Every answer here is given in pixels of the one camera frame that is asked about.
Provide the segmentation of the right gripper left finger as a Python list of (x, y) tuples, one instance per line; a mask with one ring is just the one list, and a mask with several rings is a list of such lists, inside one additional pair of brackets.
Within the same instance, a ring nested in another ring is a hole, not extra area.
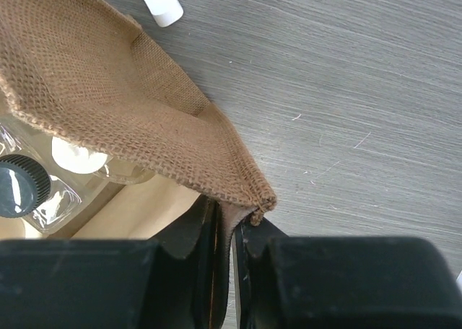
[(148, 240), (4, 240), (3, 328), (220, 328), (229, 247), (200, 196)]

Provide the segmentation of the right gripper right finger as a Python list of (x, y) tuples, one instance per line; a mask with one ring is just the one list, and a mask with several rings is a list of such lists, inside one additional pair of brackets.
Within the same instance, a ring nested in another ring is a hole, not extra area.
[(427, 240), (290, 237), (263, 220), (232, 244), (239, 328), (461, 326), (461, 291)]

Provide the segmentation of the clear bottle white cap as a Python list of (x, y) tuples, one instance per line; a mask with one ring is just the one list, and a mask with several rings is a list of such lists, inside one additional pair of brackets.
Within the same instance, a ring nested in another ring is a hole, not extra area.
[(63, 139), (51, 139), (51, 155), (55, 163), (78, 175), (95, 175), (121, 185), (136, 185), (154, 177), (154, 172), (132, 162), (71, 144)]

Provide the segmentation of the clear bottle dark cap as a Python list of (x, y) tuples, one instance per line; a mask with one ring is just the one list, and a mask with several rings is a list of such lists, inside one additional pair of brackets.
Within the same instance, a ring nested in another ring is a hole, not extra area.
[(85, 197), (85, 185), (55, 163), (51, 147), (48, 134), (1, 119), (1, 216), (25, 219), (43, 234), (72, 220)]

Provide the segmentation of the brown canvas tote bag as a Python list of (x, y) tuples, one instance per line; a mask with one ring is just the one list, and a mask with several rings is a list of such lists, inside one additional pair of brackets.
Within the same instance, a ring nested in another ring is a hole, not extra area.
[(104, 0), (1, 0), (1, 91), (28, 125), (219, 202), (226, 234), (276, 205), (228, 118)]

